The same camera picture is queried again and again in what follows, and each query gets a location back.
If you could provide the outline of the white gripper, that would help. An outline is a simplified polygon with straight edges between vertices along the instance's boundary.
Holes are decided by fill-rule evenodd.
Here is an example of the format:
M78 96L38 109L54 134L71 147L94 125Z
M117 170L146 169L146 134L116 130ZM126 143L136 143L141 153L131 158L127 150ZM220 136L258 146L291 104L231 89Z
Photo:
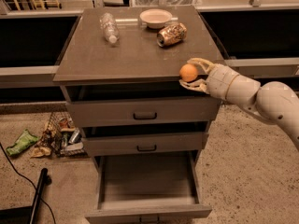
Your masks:
M189 91L203 92L210 94L214 98L225 100L230 85L233 80L239 76L239 73L229 66L214 64L203 58L190 58L187 63L199 66L207 75L209 75L206 82L203 79L198 79L193 82L186 82L181 79L179 84Z

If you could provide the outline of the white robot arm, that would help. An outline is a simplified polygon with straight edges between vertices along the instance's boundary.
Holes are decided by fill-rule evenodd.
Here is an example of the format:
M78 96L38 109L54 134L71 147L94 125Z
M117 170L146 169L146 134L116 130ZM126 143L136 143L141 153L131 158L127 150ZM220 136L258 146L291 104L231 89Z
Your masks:
M299 149L299 98L286 84L264 85L229 66L203 58L191 58L179 70L179 84L190 91L237 105L255 119L276 124Z

